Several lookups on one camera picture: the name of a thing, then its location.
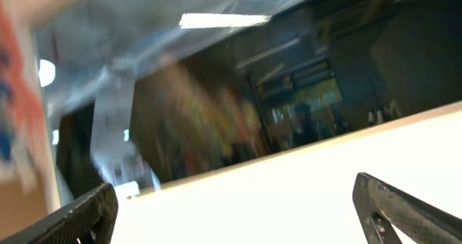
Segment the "glass window pane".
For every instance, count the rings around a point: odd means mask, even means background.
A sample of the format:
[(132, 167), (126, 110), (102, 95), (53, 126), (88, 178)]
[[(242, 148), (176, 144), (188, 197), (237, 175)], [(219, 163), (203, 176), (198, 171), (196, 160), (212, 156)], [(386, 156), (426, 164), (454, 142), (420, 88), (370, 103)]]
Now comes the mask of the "glass window pane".
[(461, 0), (80, 0), (33, 35), (67, 200), (461, 100)]

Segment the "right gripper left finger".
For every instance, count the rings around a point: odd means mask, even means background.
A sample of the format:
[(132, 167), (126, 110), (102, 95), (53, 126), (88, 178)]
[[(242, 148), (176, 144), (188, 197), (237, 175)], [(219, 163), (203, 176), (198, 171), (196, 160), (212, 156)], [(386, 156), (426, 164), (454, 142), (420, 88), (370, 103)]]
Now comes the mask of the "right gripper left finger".
[(1, 244), (110, 244), (117, 214), (115, 189), (104, 183)]

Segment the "brown cardboard sheet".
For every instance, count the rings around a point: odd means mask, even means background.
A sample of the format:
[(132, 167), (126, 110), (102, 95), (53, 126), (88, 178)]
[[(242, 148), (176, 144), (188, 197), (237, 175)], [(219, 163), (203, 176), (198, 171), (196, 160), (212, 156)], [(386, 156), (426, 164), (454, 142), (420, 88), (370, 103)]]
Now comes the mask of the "brown cardboard sheet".
[(19, 232), (48, 215), (41, 177), (37, 186), (25, 193), (20, 179), (1, 183), (1, 239)]

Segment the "colourful printed poster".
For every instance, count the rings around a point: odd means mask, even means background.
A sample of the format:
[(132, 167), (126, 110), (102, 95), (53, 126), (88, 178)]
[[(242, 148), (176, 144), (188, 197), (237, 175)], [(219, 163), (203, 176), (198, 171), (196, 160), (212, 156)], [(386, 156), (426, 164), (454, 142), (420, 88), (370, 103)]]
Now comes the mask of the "colourful printed poster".
[(8, 0), (1, 0), (1, 179), (17, 179), (24, 193), (46, 171), (43, 103), (24, 75), (25, 61)]

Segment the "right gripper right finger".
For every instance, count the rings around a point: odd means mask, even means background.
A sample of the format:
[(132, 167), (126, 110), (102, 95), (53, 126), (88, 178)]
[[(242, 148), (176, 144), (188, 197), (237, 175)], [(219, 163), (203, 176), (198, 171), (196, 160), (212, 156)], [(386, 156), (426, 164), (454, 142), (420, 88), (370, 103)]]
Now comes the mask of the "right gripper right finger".
[(368, 244), (461, 244), (461, 219), (367, 173), (358, 173), (352, 199)]

